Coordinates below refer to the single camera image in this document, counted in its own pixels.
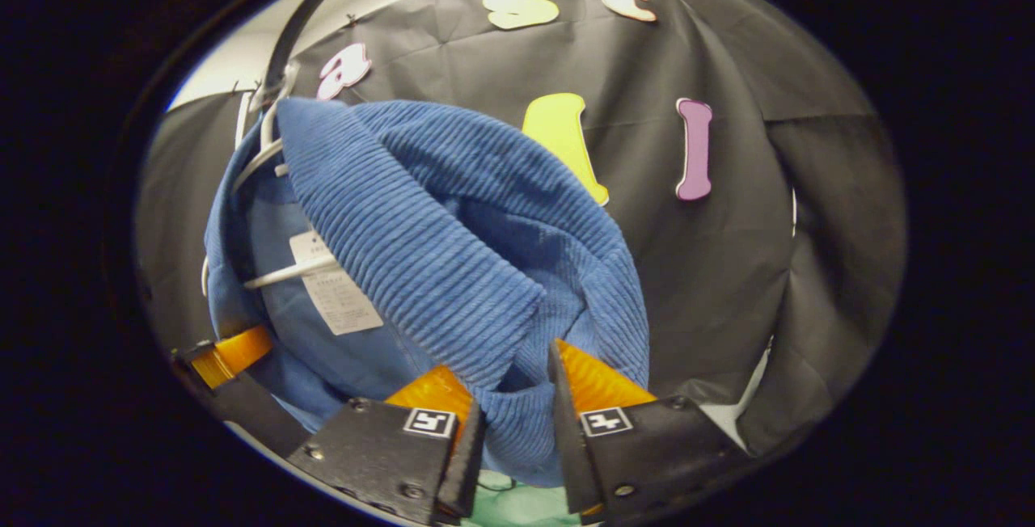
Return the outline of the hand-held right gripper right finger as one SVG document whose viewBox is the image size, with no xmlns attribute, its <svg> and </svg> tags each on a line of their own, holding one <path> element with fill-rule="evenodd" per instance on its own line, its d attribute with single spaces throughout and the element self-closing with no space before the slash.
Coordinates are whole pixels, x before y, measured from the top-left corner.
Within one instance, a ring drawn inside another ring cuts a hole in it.
<svg viewBox="0 0 1035 527">
<path fill-rule="evenodd" d="M 556 445 L 584 525 L 646 526 L 739 479 L 753 458 L 690 398 L 657 398 L 565 340 L 551 344 Z"/>
</svg>

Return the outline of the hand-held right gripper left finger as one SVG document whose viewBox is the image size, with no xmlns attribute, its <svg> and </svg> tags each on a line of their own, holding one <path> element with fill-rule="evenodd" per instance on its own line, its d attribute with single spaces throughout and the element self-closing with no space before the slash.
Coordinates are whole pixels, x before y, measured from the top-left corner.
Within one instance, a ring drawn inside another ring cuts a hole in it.
<svg viewBox="0 0 1035 527">
<path fill-rule="evenodd" d="M 385 401 L 349 399 L 289 463 L 400 525 L 459 525 L 473 513 L 484 434 L 476 399 L 437 365 Z"/>
</svg>

